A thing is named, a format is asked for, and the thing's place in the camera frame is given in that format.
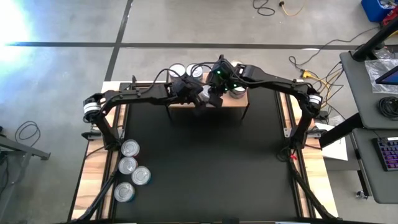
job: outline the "plastic bag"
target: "plastic bag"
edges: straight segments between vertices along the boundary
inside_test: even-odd
[[[376,84],[376,79],[398,66],[398,59],[367,60],[365,67],[371,79],[373,93],[398,94],[398,85]]]

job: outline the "concrete floor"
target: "concrete floor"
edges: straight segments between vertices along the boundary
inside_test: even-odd
[[[11,1],[0,2],[2,42],[115,42],[127,0]],[[123,42],[325,44],[331,39],[349,40],[376,27],[367,20],[360,0],[308,0],[296,17],[276,9],[262,17],[244,0],[134,0]],[[296,11],[301,1],[287,2]],[[372,30],[351,45],[374,35]],[[398,43],[394,37],[390,44]],[[8,136],[26,120],[42,130],[37,148],[51,152],[49,161],[32,159],[8,221],[55,223],[67,219],[80,171],[89,130],[81,121],[82,101],[101,90],[111,47],[0,47],[0,123]],[[323,50],[303,68],[324,76],[340,59],[343,50]],[[314,50],[245,49],[140,49],[121,48],[112,80],[152,80],[172,63],[184,64],[226,58],[251,63],[285,78],[299,72],[289,63],[308,59]],[[344,116],[356,112],[345,76],[345,85],[331,104]],[[359,180],[352,172],[330,172],[331,186],[340,217],[347,220],[397,223],[397,205],[379,205],[371,199],[357,200]]]

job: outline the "purple backlit keyboard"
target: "purple backlit keyboard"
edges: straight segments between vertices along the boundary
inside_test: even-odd
[[[375,138],[373,144],[383,169],[385,171],[398,170],[398,137]]]

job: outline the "white paper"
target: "white paper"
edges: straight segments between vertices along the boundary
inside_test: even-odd
[[[327,130],[327,131],[334,128],[334,126],[332,126],[332,125],[327,125],[327,124],[322,124],[322,123],[315,123],[315,126],[318,129]],[[346,139],[341,138],[341,139],[331,143],[327,147],[322,148],[322,154],[324,157],[329,157],[332,159],[341,159],[341,160],[347,161],[348,156],[347,156],[347,148],[346,148]]]

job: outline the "monitor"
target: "monitor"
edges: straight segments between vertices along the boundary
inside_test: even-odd
[[[398,85],[398,66],[376,79],[377,84]]]

